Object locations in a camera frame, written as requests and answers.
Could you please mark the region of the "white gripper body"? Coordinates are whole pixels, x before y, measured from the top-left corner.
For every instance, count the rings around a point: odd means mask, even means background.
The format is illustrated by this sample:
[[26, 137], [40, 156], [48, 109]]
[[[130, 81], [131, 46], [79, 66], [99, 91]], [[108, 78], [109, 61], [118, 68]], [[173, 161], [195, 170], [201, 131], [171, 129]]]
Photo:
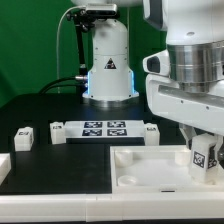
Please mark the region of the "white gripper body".
[[148, 107], [154, 115], [224, 136], [224, 80], [206, 94], [190, 94], [169, 78], [166, 50], [143, 59]]

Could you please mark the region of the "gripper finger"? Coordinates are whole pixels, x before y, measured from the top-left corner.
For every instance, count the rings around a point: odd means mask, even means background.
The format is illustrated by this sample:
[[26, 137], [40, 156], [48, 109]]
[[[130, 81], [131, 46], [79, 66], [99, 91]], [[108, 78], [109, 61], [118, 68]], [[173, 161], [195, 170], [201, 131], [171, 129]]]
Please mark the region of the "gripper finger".
[[183, 135], [185, 142], [186, 142], [186, 147], [188, 149], [191, 148], [192, 145], [192, 140], [196, 136], [196, 131], [192, 126], [188, 126], [185, 124], [180, 123], [179, 124], [179, 129], [181, 131], [181, 134]]
[[217, 159], [224, 160], [224, 136], [218, 135], [216, 151], [217, 151]]

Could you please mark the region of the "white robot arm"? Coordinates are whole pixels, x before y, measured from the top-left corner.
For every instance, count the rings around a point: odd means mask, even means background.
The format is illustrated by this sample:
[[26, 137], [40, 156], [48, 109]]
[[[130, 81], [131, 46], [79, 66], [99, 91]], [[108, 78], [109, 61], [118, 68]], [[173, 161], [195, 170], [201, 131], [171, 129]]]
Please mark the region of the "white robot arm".
[[151, 112], [224, 137], [224, 0], [71, 1], [93, 12], [140, 4], [156, 43], [143, 60]]

